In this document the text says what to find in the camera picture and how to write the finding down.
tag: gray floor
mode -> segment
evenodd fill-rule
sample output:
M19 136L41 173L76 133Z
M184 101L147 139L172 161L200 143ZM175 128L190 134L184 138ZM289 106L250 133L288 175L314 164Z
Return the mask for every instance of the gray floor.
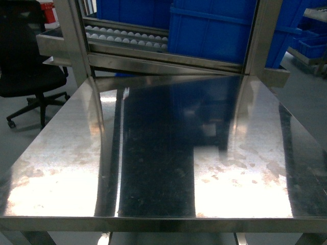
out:
M303 124L303 126L317 139L324 149L327 149L327 80L313 75L311 68L307 68L286 53L282 66L291 72L284 88L275 91L280 101L289 111ZM67 91L73 94L77 89L74 75L69 69L69 77L65 87L59 91ZM22 108L26 104L24 97L2 98L0 97L0 175L5 172L23 153L27 146L40 132L39 110L15 118L16 129L10 129L6 122L6 116ZM60 107L49 106L47 108L47 120L50 120ZM100 233L74 233L74 232L51 232L58 245L70 244L97 244ZM113 245L118 244L233 244L230 234L223 234L216 239L217 234L125 234L116 233ZM250 245L275 245L295 244L299 234L248 234ZM11 245L0 233L0 244Z

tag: chair backrest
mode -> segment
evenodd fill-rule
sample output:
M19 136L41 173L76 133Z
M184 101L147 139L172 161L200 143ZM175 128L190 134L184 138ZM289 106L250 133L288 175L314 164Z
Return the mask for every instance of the chair backrest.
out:
M29 71L44 61L36 35L45 31L37 1L0 1L0 69L3 74Z

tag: stainless steel tabletop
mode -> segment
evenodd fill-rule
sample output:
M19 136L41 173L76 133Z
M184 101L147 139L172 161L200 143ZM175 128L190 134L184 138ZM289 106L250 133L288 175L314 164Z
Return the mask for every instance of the stainless steel tabletop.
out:
M0 230L327 232L327 154L256 77L92 79L0 180Z

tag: blue plastic crate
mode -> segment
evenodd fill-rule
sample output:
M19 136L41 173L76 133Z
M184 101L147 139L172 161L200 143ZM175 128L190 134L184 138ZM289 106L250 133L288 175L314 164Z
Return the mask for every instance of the blue plastic crate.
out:
M114 76L118 78L128 78L128 77L135 77L136 75L126 74L126 73L116 73Z
M292 43L292 39L300 36L301 33L302 30L297 28L276 27L271 41L266 67L279 68L287 48Z
M299 41L303 40L303 39L307 39L307 38L314 38L314 37L318 37L319 34L311 32L311 31L302 31L301 35L298 37L294 37L292 39L292 42L290 43L290 46L295 49L298 50L300 47L300 43Z
M316 33L319 36L327 36L327 28L313 28L310 29L310 32Z
M326 48L327 37L309 38L300 41L299 52L310 59L320 58L323 56Z
M308 8L327 6L327 0L310 0Z
M173 0L97 0L97 18L168 29Z
M295 28L300 23L303 13L311 0L283 0L277 26Z
M256 0L174 0L174 8L237 19L253 18Z
M171 8L168 51L243 63L250 30L248 20ZM300 33L300 29L276 28L267 67L279 67L292 38Z
M297 27L310 1L283 0L277 26ZM252 20L255 6L256 0L174 0L175 8L245 20Z

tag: red object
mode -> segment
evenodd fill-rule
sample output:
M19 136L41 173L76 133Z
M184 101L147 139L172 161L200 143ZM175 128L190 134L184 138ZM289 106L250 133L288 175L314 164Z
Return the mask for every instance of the red object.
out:
M55 6L53 3L41 3L41 10L44 13L46 24L56 22L55 15L53 13L54 8Z

